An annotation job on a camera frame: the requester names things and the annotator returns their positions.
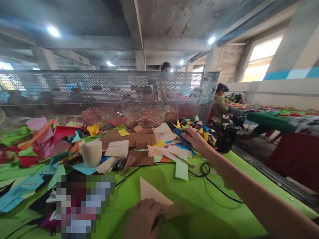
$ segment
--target chair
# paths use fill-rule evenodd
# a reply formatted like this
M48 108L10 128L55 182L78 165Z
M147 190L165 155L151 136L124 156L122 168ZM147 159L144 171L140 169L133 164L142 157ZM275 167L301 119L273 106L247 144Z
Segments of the chair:
M282 136L265 165L319 193L319 138L302 133Z

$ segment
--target concrete ceiling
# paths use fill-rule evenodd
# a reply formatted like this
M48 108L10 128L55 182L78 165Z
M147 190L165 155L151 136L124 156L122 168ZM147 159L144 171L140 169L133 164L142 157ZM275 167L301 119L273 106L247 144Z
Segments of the concrete ceiling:
M144 50L150 69L165 61L178 66L210 51L212 35L231 33L274 1L0 0L0 58L35 64L30 47L40 46L62 69L92 69L107 61L133 69L135 51ZM48 34L49 25L60 38Z

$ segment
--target pencil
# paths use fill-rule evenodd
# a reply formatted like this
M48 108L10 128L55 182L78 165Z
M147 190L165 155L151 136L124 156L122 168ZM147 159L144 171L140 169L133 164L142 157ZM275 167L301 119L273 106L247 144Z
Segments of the pencil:
M172 155L174 155L175 157L177 157L178 159L180 159L181 161L187 163L189 166L191 166L192 168L195 168L194 165L192 165L190 162L188 162L187 160L181 158L180 156L178 156L177 154L171 153Z

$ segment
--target hand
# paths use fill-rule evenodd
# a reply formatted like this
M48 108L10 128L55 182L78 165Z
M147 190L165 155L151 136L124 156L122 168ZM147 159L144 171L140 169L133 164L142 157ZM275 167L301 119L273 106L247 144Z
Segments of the hand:
M200 154L204 154L209 144L204 140L204 138L198 133L189 128L183 129L184 133L181 136L191 143L193 148Z
M154 199L139 201L130 215L124 239L158 238L163 205Z

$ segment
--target blue stripe on wall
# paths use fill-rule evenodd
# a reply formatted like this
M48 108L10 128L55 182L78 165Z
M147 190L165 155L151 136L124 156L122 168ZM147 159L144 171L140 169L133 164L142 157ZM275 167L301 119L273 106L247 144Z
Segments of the blue stripe on wall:
M282 80L286 79L291 70L269 72L265 75L264 80Z
M309 71L307 78L319 78L319 67L312 68Z

